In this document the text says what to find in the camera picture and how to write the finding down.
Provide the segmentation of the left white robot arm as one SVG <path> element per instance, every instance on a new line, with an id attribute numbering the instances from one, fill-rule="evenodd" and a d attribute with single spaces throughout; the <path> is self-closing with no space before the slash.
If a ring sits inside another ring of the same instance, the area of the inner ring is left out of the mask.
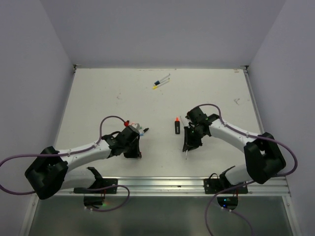
<path id="1" fill-rule="evenodd" d="M 117 136 L 104 135 L 89 145 L 61 151 L 47 147 L 27 168 L 25 177 L 41 200 L 69 188 L 75 193 L 102 193 L 109 184 L 96 168 L 80 170 L 79 167 L 121 154 L 126 158 L 141 158 L 139 141 L 139 131 L 130 125 Z"/>

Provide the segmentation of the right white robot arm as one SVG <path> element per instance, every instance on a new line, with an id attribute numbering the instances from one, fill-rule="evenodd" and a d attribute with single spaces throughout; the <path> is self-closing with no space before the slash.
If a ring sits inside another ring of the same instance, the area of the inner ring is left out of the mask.
<path id="1" fill-rule="evenodd" d="M 285 159 L 274 137 L 265 132 L 252 134 L 225 122 L 220 115 L 206 115 L 200 107 L 187 112 L 184 127 L 183 152 L 202 146 L 202 138 L 215 137 L 227 142 L 244 154 L 243 165 L 232 166 L 215 180 L 219 190 L 230 193 L 238 184 L 254 181 L 264 184 L 286 166 Z"/>

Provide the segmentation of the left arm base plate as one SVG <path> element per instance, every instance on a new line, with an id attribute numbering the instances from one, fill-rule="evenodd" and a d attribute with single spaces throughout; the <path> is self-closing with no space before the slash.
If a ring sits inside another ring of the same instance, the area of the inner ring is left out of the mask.
<path id="1" fill-rule="evenodd" d="M 118 179 L 117 178 L 100 178 L 87 188 L 74 188 L 75 194 L 116 194 Z"/>

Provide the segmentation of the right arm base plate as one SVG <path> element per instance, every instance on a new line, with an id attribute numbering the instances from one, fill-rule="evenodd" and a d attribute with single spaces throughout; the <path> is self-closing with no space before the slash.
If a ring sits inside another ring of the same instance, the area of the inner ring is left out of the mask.
<path id="1" fill-rule="evenodd" d="M 234 187 L 234 185 L 223 183 L 219 178 L 205 178 L 203 184 L 205 194 L 216 194 L 225 189 Z M 241 186 L 237 189 L 226 191 L 224 194 L 248 194 L 248 192 L 246 186 Z"/>

